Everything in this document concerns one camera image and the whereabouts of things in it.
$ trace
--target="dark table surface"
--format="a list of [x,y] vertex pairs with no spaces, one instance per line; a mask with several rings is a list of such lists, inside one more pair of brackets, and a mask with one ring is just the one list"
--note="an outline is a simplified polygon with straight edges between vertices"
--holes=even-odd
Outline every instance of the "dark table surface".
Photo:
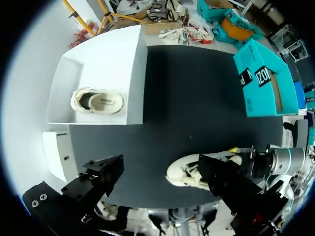
[[178,208],[217,198],[165,179],[168,166],[194,153],[233,146],[281,145],[282,118],[248,118],[233,55],[188,46],[148,47],[142,125],[72,125],[79,170],[84,163],[124,155],[125,171],[106,202]]

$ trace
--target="blue box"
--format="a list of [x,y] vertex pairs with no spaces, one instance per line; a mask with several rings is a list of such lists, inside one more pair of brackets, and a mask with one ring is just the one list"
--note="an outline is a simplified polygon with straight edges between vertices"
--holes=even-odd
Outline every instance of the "blue box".
[[252,25],[246,21],[243,21],[245,19],[244,17],[236,14],[233,9],[227,9],[224,13],[225,17],[230,20],[234,25],[242,27],[248,31],[252,30]]
[[250,39],[234,55],[248,117],[297,114],[298,101],[290,70],[280,57]]
[[211,8],[204,0],[198,0],[197,12],[207,22],[221,22],[227,8]]
[[305,93],[307,109],[315,109],[315,91]]
[[240,50],[243,46],[244,46],[244,43],[241,42],[241,41],[237,41],[236,43],[234,43],[234,46]]
[[218,42],[230,44],[235,44],[238,42],[237,40],[230,38],[221,25],[217,25],[215,28],[213,28],[212,32],[215,36],[216,41]]
[[297,97],[299,109],[304,109],[304,108],[306,108],[306,102],[305,102],[305,95],[304,95],[302,83],[300,81],[297,81],[294,83],[294,86],[295,86],[296,97]]

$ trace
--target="cardboard box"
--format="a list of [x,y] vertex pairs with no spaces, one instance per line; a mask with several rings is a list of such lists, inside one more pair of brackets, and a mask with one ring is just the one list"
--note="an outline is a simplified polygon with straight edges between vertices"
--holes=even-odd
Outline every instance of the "cardboard box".
[[176,30],[182,27],[181,24],[168,20],[161,20],[161,22],[155,22],[150,19],[145,19],[144,21],[146,22],[146,24],[143,25],[145,28],[146,35],[156,35],[160,34],[160,32],[164,29]]
[[233,5],[228,0],[205,0],[208,6],[217,8],[233,8]]

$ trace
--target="teal box lid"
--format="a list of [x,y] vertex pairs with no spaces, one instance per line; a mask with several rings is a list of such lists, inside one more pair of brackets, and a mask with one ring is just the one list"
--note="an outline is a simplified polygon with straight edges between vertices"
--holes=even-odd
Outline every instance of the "teal box lid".
[[298,101],[292,75],[280,57],[250,39],[234,61],[249,117],[297,114]]

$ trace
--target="black metal bracket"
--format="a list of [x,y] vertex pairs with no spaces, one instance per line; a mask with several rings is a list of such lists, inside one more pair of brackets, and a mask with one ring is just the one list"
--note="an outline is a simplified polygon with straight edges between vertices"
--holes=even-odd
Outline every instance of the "black metal bracket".
[[77,18],[79,16],[79,14],[75,11],[69,16],[69,18],[71,18],[72,16]]
[[[56,235],[108,235],[98,230],[106,224],[95,216],[94,208],[105,193],[109,196],[113,191],[124,171],[123,156],[89,161],[84,167],[87,170],[65,186],[62,195],[44,182],[23,194],[23,201],[31,215]],[[126,216],[128,207],[121,210],[122,216]]]

